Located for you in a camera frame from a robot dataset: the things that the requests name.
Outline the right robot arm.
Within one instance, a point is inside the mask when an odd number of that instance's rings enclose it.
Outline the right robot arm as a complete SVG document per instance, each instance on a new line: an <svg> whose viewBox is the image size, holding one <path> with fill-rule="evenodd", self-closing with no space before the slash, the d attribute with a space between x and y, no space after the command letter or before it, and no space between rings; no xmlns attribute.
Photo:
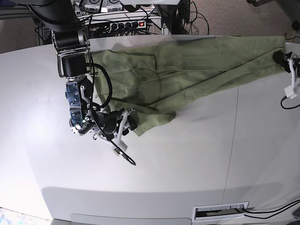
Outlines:
<svg viewBox="0 0 300 225"><path fill-rule="evenodd" d="M106 70L93 63L90 53L88 30L80 20L69 0L16 0L15 4L29 10L51 30L56 49L59 77L66 78L66 99L70 107L70 126L74 133L84 135L99 132L114 138L126 135L137 128L136 122L125 109L106 111L112 99L113 87ZM87 78L99 69L104 75L109 93L102 104L93 102L95 81Z"/></svg>

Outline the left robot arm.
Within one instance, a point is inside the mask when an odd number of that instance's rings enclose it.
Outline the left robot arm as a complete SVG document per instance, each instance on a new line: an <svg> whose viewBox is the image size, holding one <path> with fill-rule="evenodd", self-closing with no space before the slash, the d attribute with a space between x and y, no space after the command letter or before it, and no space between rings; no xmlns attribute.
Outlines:
<svg viewBox="0 0 300 225"><path fill-rule="evenodd" d="M284 70L288 73L291 73L288 60L292 60L294 62L293 69L295 70L296 76L298 78L300 77L300 57L296 55L294 52L289 52L289 53L283 53L282 51L274 52L272 58L277 64L283 67Z"/></svg>

